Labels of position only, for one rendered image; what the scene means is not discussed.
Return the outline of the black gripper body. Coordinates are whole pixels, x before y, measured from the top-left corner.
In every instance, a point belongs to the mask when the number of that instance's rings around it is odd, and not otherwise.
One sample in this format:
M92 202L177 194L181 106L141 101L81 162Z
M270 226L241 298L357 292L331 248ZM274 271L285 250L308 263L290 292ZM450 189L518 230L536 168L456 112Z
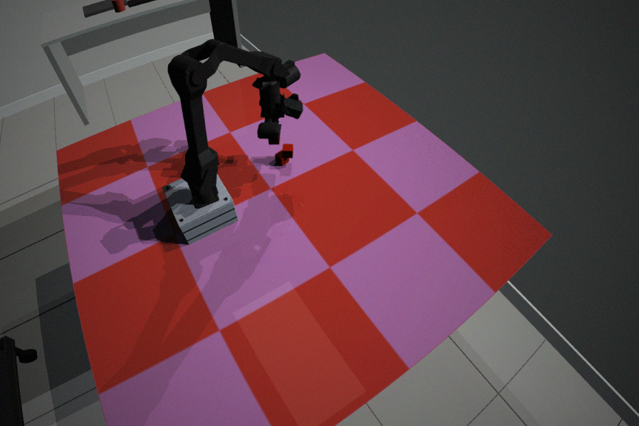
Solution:
M259 139L279 139L281 127L279 124L280 118L280 96L272 101L267 101L260 98L259 106L261 106L261 117L264 117L264 123L261 123L258 127L257 137Z

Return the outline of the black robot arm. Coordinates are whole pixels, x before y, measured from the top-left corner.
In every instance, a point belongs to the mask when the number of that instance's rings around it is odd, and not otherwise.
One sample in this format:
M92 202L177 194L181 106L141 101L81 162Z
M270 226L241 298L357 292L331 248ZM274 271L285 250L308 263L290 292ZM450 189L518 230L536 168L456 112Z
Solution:
M204 63L200 60L209 59ZM189 148L185 154L185 166L180 177L191 190L198 209L219 200L217 194L218 153L208 147L202 95L207 79L220 63L229 61L247 66L264 76L252 86L259 89L260 98L272 101L280 96L280 88L287 88L300 79L300 71L292 60L282 60L263 51L246 51L209 39L202 45L187 49L168 64L168 74L174 89L180 96L182 116ZM285 98L281 95L280 117L288 115L299 119L303 108L298 94Z

